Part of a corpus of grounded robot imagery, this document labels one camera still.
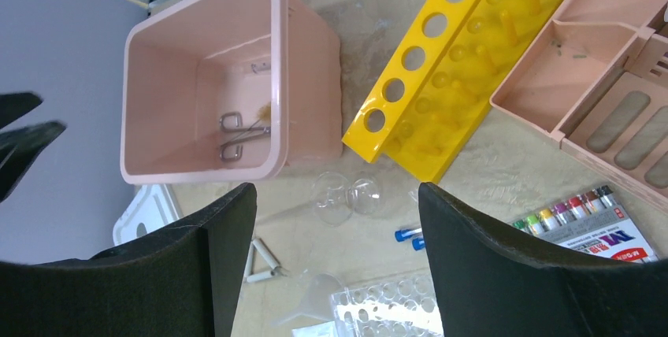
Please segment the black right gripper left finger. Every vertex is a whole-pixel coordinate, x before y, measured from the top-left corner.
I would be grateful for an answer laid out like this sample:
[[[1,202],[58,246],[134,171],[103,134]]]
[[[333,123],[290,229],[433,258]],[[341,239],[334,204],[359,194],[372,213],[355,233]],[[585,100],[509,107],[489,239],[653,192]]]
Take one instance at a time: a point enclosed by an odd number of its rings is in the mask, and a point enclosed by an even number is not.
[[[242,183],[87,259],[1,265],[4,336],[229,336],[257,212]]]

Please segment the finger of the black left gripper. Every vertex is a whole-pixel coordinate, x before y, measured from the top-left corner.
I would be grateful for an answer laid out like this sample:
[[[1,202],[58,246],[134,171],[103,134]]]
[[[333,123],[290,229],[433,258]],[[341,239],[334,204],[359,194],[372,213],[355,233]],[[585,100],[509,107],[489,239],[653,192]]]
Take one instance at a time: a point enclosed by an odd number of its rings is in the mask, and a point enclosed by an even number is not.
[[[6,200],[36,158],[66,129],[59,120],[1,133],[1,201]]]
[[[43,103],[33,92],[1,94],[1,128],[12,124]]]

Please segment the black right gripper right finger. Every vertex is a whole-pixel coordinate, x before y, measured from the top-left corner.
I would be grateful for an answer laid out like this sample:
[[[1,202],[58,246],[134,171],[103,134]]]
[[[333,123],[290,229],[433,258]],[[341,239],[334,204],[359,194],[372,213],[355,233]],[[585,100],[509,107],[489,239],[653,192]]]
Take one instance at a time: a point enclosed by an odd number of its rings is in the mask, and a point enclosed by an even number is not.
[[[549,243],[434,183],[418,189],[447,336],[664,336],[667,262],[637,264]]]

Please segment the metal crucible tongs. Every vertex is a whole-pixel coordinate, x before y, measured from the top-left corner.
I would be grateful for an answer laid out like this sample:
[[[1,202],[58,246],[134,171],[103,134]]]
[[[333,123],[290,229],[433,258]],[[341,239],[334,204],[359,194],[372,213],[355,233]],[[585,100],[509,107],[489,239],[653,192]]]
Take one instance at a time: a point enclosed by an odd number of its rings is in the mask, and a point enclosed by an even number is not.
[[[272,128],[262,119],[249,126],[243,125],[239,112],[223,114],[219,119],[220,131],[232,137],[220,145],[219,157],[222,162],[239,161],[243,157],[244,144],[254,140],[269,138]]]

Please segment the brown test tube brush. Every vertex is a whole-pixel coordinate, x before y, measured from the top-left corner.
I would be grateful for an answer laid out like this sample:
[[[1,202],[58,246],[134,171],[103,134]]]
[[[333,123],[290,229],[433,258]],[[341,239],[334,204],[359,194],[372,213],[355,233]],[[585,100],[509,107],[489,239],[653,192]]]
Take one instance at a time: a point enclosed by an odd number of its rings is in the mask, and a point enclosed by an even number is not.
[[[263,105],[256,114],[258,124],[262,126],[271,125],[271,116],[272,116],[271,104],[267,103]]]

